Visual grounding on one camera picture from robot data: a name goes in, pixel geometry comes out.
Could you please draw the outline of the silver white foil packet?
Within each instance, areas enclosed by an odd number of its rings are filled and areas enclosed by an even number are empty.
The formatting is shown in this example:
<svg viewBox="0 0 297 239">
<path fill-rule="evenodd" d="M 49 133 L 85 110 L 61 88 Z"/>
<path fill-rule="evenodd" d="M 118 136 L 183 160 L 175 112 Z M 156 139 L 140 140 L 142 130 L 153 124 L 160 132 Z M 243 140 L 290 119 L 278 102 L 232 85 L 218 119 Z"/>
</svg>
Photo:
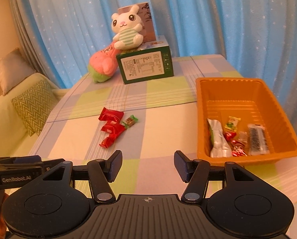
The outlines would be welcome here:
<svg viewBox="0 0 297 239">
<path fill-rule="evenodd" d="M 211 134 L 211 142 L 213 148 L 210 151 L 212 158 L 228 158 L 232 157 L 232 150 L 228 142 L 224 138 L 223 129 L 220 121 L 208 119 L 209 131 Z"/>
</svg>

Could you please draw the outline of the large red snack packet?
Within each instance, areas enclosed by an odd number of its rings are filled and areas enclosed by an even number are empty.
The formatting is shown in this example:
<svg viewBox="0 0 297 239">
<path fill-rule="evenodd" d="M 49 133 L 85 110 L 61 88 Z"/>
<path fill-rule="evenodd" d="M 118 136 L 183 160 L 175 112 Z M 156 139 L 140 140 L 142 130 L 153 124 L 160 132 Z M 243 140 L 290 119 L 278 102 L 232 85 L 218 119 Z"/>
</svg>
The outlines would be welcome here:
<svg viewBox="0 0 297 239">
<path fill-rule="evenodd" d="M 98 119 L 100 121 L 113 120 L 117 123 L 120 123 L 123 116 L 124 116 L 124 112 L 116 111 L 116 110 L 109 110 L 104 107 Z"/>
</svg>

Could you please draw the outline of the green brown candy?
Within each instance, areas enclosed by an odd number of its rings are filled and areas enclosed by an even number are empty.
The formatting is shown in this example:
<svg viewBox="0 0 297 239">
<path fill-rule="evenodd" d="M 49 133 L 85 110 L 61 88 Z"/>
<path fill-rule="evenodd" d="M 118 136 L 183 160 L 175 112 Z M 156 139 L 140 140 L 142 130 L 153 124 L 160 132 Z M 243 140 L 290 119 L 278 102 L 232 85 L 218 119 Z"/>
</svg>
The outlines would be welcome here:
<svg viewBox="0 0 297 239">
<path fill-rule="evenodd" d="M 122 121 L 122 124 L 126 129 L 132 127 L 135 123 L 138 122 L 138 118 L 136 118 L 134 115 L 129 116 L 127 119 Z"/>
</svg>

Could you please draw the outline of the brown cube candy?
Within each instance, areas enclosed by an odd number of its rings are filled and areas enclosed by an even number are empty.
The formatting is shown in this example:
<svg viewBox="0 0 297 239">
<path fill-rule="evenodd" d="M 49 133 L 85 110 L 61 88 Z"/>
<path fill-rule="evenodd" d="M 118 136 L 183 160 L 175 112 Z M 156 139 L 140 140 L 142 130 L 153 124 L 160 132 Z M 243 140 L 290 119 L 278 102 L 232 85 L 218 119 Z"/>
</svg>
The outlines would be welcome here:
<svg viewBox="0 0 297 239">
<path fill-rule="evenodd" d="M 248 134 L 247 132 L 239 132 L 238 138 L 237 140 L 243 144 L 244 146 L 246 146 L 248 144 Z"/>
</svg>

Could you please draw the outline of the yellow green candy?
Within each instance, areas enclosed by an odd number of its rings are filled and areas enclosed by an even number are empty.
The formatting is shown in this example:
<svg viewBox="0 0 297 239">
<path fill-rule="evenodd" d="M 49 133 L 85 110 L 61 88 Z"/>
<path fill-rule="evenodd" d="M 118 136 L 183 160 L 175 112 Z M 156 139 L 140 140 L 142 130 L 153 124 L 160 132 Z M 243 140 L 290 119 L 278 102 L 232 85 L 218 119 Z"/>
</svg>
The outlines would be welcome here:
<svg viewBox="0 0 297 239">
<path fill-rule="evenodd" d="M 240 121 L 241 121 L 241 118 L 229 116 L 228 117 L 228 121 L 225 124 L 224 128 L 227 129 L 227 130 L 229 130 L 229 131 L 236 132 L 237 131 L 238 123 Z"/>
</svg>

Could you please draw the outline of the clear black seaweed packet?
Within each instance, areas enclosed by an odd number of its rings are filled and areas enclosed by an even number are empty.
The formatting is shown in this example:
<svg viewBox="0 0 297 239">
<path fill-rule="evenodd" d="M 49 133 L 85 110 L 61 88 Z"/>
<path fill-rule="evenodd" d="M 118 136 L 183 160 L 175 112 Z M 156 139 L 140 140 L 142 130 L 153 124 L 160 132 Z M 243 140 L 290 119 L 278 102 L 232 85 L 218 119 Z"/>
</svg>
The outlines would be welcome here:
<svg viewBox="0 0 297 239">
<path fill-rule="evenodd" d="M 266 142 L 265 127 L 262 125 L 248 124 L 249 128 L 249 155 L 269 154 Z"/>
</svg>

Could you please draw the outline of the plaid tablecloth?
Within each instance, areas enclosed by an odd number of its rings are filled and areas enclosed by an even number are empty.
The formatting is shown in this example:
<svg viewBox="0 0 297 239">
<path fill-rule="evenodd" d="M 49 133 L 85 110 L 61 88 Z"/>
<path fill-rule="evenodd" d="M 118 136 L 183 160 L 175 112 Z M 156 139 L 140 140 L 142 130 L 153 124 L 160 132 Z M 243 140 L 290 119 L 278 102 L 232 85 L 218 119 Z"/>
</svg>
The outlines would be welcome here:
<svg viewBox="0 0 297 239">
<path fill-rule="evenodd" d="M 3 216 L 13 238 L 297 238 L 297 157 L 210 167 L 201 203 L 185 203 L 187 187 L 175 151 L 197 157 L 198 78 L 242 78 L 219 56 L 173 60 L 173 77 L 124 84 L 120 72 L 103 84 L 86 75 L 53 109 L 31 155 L 63 158 L 12 193 Z M 138 122 L 109 148 L 103 108 Z M 96 203 L 87 164 L 122 151 L 110 183 L 116 200 Z"/>
</svg>

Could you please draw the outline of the green zigzag cushion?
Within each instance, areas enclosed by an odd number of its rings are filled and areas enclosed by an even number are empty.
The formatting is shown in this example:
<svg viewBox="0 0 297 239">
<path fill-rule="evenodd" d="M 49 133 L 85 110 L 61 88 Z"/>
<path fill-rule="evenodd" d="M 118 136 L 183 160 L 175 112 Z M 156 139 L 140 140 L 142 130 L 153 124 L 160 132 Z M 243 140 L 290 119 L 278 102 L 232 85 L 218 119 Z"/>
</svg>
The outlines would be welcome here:
<svg viewBox="0 0 297 239">
<path fill-rule="evenodd" d="M 40 80 L 28 90 L 11 100 L 18 116 L 23 121 L 29 136 L 40 135 L 46 120 L 58 100 L 50 84 Z"/>
</svg>

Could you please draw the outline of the orange plastic tray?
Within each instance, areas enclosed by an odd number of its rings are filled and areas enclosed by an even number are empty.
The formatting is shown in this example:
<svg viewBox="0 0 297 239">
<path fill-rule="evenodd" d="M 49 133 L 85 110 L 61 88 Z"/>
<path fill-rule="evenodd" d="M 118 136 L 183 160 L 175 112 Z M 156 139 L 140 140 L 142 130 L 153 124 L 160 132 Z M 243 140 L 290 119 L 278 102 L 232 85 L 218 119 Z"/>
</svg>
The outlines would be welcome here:
<svg viewBox="0 0 297 239">
<path fill-rule="evenodd" d="M 197 157 L 214 166 L 234 161 L 242 166 L 277 162 L 297 157 L 297 135 L 279 102 L 261 79 L 198 78 Z M 269 153 L 243 157 L 213 158 L 208 120 L 225 125 L 229 117 L 239 118 L 238 132 L 248 132 L 249 124 L 265 129 Z"/>
</svg>

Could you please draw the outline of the beige grey cushion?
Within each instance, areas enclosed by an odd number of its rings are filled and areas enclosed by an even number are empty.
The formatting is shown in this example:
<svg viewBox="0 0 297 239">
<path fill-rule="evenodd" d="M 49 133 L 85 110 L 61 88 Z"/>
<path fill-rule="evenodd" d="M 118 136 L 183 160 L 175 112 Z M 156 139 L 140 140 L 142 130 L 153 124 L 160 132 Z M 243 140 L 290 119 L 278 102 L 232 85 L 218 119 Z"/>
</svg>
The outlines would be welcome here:
<svg viewBox="0 0 297 239">
<path fill-rule="evenodd" d="M 20 50 L 15 48 L 0 59 L 0 89 L 6 95 L 25 78 L 34 74 L 34 68 L 22 56 Z"/>
</svg>

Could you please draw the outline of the pink green star plush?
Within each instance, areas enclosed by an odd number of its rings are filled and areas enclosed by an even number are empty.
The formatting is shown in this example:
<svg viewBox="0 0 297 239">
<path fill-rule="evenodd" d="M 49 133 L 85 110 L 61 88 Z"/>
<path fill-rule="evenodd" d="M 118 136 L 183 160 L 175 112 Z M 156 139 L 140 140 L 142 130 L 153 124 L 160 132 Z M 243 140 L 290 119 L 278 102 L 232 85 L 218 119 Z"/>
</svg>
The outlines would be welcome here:
<svg viewBox="0 0 297 239">
<path fill-rule="evenodd" d="M 108 47 L 97 51 L 89 59 L 88 71 L 95 83 L 103 83 L 109 80 L 118 68 L 116 55 L 120 53 L 112 42 Z"/>
</svg>

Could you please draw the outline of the green white carton box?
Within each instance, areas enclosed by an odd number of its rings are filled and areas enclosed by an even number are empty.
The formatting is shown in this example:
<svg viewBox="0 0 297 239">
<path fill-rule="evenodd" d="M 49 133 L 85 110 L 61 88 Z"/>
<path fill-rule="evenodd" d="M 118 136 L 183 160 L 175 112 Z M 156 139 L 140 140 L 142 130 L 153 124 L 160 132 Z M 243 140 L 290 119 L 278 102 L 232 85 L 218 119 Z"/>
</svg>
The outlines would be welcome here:
<svg viewBox="0 0 297 239">
<path fill-rule="evenodd" d="M 124 84 L 174 76 L 171 50 L 163 35 L 117 54 L 116 59 Z"/>
</svg>

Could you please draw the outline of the white rabbit plush toy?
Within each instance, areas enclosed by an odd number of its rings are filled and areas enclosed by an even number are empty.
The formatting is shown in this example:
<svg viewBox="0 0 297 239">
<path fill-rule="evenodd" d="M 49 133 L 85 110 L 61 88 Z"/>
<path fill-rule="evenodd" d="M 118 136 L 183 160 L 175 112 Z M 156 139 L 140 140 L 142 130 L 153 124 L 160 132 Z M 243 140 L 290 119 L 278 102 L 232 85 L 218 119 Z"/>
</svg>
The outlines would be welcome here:
<svg viewBox="0 0 297 239">
<path fill-rule="evenodd" d="M 138 12 L 139 6 L 133 5 L 128 12 L 111 16 L 111 29 L 116 34 L 113 37 L 115 49 L 130 50 L 142 44 L 144 36 L 140 32 L 143 26 Z"/>
</svg>

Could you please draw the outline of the blue star curtain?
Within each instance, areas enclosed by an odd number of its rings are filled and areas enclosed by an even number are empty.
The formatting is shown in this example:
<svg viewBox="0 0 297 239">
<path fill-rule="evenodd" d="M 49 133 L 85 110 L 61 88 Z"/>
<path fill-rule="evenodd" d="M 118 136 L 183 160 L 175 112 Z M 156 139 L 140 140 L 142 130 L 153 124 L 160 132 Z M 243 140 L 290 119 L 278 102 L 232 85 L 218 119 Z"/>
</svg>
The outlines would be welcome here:
<svg viewBox="0 0 297 239">
<path fill-rule="evenodd" d="M 263 79 L 297 133 L 297 0 L 10 0 L 10 6 L 29 62 L 68 88 L 112 40 L 111 15 L 142 2 L 173 55 L 220 54 L 243 76 Z"/>
</svg>

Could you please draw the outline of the brown white paper box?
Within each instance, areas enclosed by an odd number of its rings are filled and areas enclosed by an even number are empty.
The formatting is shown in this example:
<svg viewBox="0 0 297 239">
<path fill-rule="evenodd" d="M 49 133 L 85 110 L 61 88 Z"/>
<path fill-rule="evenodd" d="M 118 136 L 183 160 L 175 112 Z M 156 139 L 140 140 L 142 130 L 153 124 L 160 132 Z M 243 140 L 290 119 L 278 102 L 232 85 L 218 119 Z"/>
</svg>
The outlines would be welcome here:
<svg viewBox="0 0 297 239">
<path fill-rule="evenodd" d="M 156 40 L 151 10 L 149 8 L 148 2 L 136 3 L 129 6 L 121 7 L 118 9 L 117 13 L 122 14 L 124 12 L 128 12 L 131 6 L 133 5 L 139 6 L 138 15 L 142 19 L 142 26 L 143 26 L 143 29 L 140 32 L 140 34 L 144 36 L 143 43 Z"/>
</svg>

